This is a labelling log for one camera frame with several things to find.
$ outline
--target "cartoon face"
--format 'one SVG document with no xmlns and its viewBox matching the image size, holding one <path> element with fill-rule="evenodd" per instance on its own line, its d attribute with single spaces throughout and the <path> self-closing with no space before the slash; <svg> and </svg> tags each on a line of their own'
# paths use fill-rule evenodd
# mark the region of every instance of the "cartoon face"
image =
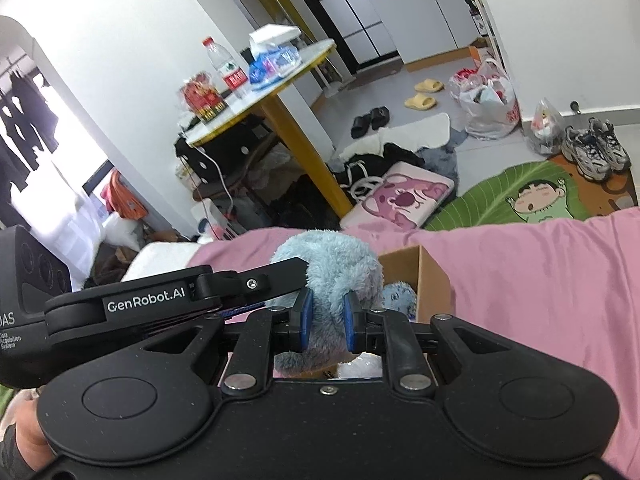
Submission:
<svg viewBox="0 0 640 480">
<path fill-rule="evenodd" d="M 382 185 L 362 203 L 365 211 L 391 220 L 403 229 L 415 229 L 412 213 L 439 200 L 449 187 L 442 182 L 410 178 L 400 173 L 387 175 Z"/>
<path fill-rule="evenodd" d="M 520 190 L 513 208 L 517 213 L 533 213 L 549 207 L 565 194 L 562 187 L 555 187 L 548 182 L 531 182 Z"/>
</svg>

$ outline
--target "bear nose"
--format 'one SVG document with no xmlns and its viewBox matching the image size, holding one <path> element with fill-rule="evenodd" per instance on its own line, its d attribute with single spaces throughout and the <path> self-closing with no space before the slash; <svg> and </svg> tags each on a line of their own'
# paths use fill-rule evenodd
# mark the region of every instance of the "bear nose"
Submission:
<svg viewBox="0 0 640 480">
<path fill-rule="evenodd" d="M 396 205 L 400 207 L 409 207 L 415 202 L 415 196 L 413 193 L 404 192 L 396 197 Z"/>
</svg>

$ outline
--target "pink cartoon bear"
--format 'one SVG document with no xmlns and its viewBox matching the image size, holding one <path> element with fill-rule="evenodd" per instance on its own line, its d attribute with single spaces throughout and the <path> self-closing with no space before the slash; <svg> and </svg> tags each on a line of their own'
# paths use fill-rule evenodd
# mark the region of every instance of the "pink cartoon bear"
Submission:
<svg viewBox="0 0 640 480">
<path fill-rule="evenodd" d="M 400 173 L 387 175 L 382 185 L 362 203 L 367 213 L 391 220 L 402 229 L 417 227 L 410 218 L 431 200 L 436 202 L 449 190 L 442 182 L 411 178 Z"/>
</svg>

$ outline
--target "cartoon character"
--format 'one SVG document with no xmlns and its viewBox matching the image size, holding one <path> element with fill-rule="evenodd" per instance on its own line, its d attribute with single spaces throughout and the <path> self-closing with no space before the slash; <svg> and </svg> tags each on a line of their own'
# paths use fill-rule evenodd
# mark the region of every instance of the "cartoon character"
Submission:
<svg viewBox="0 0 640 480">
<path fill-rule="evenodd" d="M 539 224 L 552 218 L 573 218 L 566 198 L 566 184 L 560 178 L 557 186 L 548 180 L 532 180 L 520 188 L 517 200 L 510 196 L 505 200 L 527 224 Z"/>
<path fill-rule="evenodd" d="M 417 225 L 408 216 L 430 201 L 437 202 L 448 190 L 449 186 L 443 182 L 393 173 L 385 177 L 382 185 L 367 197 L 362 207 L 367 213 L 391 220 L 402 229 L 415 229 Z"/>
</svg>

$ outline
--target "tabletop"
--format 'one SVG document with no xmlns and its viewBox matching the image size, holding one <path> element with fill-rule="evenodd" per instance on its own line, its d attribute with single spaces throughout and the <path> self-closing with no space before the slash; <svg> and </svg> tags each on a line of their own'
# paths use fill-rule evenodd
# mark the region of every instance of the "tabletop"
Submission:
<svg viewBox="0 0 640 480">
<path fill-rule="evenodd" d="M 238 99 L 235 95 L 229 96 L 226 99 L 226 103 L 228 104 L 227 109 L 209 123 L 200 123 L 191 131 L 187 132 L 187 144 L 190 146 L 200 146 L 217 137 L 234 124 L 239 123 L 239 121 L 244 119 L 251 109 L 264 98 L 281 92 L 295 79 L 322 63 L 334 46 L 334 40 L 321 40 L 305 48 L 301 48 L 300 59 L 302 62 L 300 66 L 286 76 L 286 78 L 262 90 L 252 90 L 242 99 Z"/>
</svg>

